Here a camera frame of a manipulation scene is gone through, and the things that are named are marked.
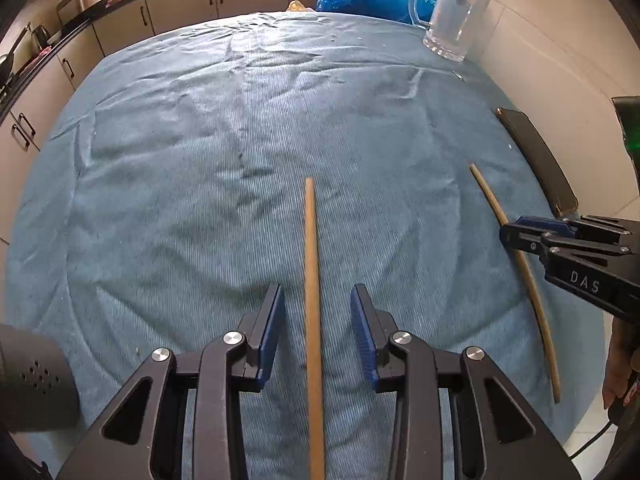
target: wooden dowel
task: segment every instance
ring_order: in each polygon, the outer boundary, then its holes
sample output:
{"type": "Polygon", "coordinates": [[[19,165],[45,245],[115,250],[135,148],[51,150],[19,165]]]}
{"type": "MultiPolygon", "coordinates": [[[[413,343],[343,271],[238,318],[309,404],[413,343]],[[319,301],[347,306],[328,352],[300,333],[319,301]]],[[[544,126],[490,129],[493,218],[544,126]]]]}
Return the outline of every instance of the wooden dowel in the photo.
{"type": "Polygon", "coordinates": [[[314,180],[305,182],[306,396],[309,417],[309,478],[324,480],[320,278],[314,180]]]}
{"type": "MultiPolygon", "coordinates": [[[[482,189],[482,192],[484,193],[487,202],[491,206],[491,209],[494,210],[495,216],[498,219],[500,225],[502,226],[508,224],[509,219],[507,218],[507,215],[504,213],[504,210],[500,206],[498,199],[495,197],[494,192],[491,190],[486,180],[480,173],[480,170],[476,168],[475,164],[472,164],[470,169],[471,173],[473,173],[474,177],[478,181],[480,189],[482,189]]],[[[516,264],[520,269],[520,273],[522,274],[524,284],[527,287],[527,292],[529,293],[531,304],[533,305],[533,311],[536,314],[536,319],[538,320],[538,327],[540,329],[540,335],[542,337],[542,346],[545,351],[547,365],[549,366],[549,376],[551,378],[551,389],[554,394],[554,402],[558,404],[561,397],[560,372],[558,371],[556,348],[554,347],[554,340],[551,337],[551,329],[549,328],[549,322],[546,318],[545,310],[542,307],[542,297],[540,296],[540,291],[538,290],[538,286],[536,285],[536,280],[533,277],[533,272],[531,270],[531,267],[529,266],[527,257],[522,251],[513,251],[513,253],[516,258],[516,264]]]]}

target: gray cylinder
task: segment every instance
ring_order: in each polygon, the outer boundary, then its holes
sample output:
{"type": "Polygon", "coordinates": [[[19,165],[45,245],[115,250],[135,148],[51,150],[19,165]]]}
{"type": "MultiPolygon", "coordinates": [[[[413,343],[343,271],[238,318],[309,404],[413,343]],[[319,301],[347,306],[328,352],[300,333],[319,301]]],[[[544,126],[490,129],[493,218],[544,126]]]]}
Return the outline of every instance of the gray cylinder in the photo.
{"type": "Polygon", "coordinates": [[[72,428],[76,382],[53,339],[0,324],[0,421],[12,433],[72,428]]]}

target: blue gripper pad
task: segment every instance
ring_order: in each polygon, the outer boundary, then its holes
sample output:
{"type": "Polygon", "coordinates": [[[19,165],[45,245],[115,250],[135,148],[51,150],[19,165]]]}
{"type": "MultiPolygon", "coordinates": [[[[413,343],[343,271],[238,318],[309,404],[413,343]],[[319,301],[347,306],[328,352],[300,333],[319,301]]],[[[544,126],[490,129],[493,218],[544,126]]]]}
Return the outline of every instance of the blue gripper pad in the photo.
{"type": "Polygon", "coordinates": [[[271,369],[273,368],[273,359],[276,355],[276,346],[278,345],[278,338],[284,325],[285,320],[285,307],[284,307],[284,292],[282,287],[278,288],[276,297],[273,299],[273,308],[267,326],[264,329],[264,336],[262,336],[262,343],[260,345],[260,353],[258,356],[258,375],[255,378],[260,389],[264,388],[264,384],[271,377],[271,369]]]}
{"type": "Polygon", "coordinates": [[[562,221],[552,220],[550,218],[542,218],[540,216],[521,216],[516,221],[518,225],[524,225],[525,227],[535,227],[536,229],[544,229],[545,231],[551,231],[564,238],[575,238],[575,233],[572,229],[562,221]]]}
{"type": "Polygon", "coordinates": [[[360,297],[355,287],[351,289],[351,326],[356,336],[356,344],[358,346],[360,360],[362,361],[364,377],[371,383],[371,386],[375,390],[380,380],[378,377],[378,367],[376,365],[376,348],[373,345],[369,323],[367,323],[367,318],[364,315],[362,303],[360,302],[360,297]]]}

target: kettle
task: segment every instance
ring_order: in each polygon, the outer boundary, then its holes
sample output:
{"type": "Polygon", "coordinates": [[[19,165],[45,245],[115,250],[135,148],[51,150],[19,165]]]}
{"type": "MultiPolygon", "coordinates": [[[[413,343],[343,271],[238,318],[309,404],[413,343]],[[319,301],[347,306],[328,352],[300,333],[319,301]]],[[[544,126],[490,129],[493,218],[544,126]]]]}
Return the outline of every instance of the kettle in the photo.
{"type": "Polygon", "coordinates": [[[38,25],[31,32],[31,50],[34,56],[37,56],[45,48],[49,46],[49,38],[51,35],[49,31],[44,28],[44,25],[38,25]]]}

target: triangular cutout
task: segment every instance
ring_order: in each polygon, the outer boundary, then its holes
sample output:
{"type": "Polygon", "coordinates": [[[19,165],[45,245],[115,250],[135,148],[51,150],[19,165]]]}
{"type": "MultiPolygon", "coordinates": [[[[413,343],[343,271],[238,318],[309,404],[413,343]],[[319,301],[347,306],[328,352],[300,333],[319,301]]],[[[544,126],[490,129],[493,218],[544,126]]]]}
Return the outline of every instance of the triangular cutout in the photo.
{"type": "Polygon", "coordinates": [[[152,380],[142,379],[102,429],[102,436],[133,446],[140,438],[152,380]]]}
{"type": "Polygon", "coordinates": [[[508,444],[533,436],[533,426],[502,385],[494,379],[485,379],[484,387],[494,416],[498,441],[508,444]]]}

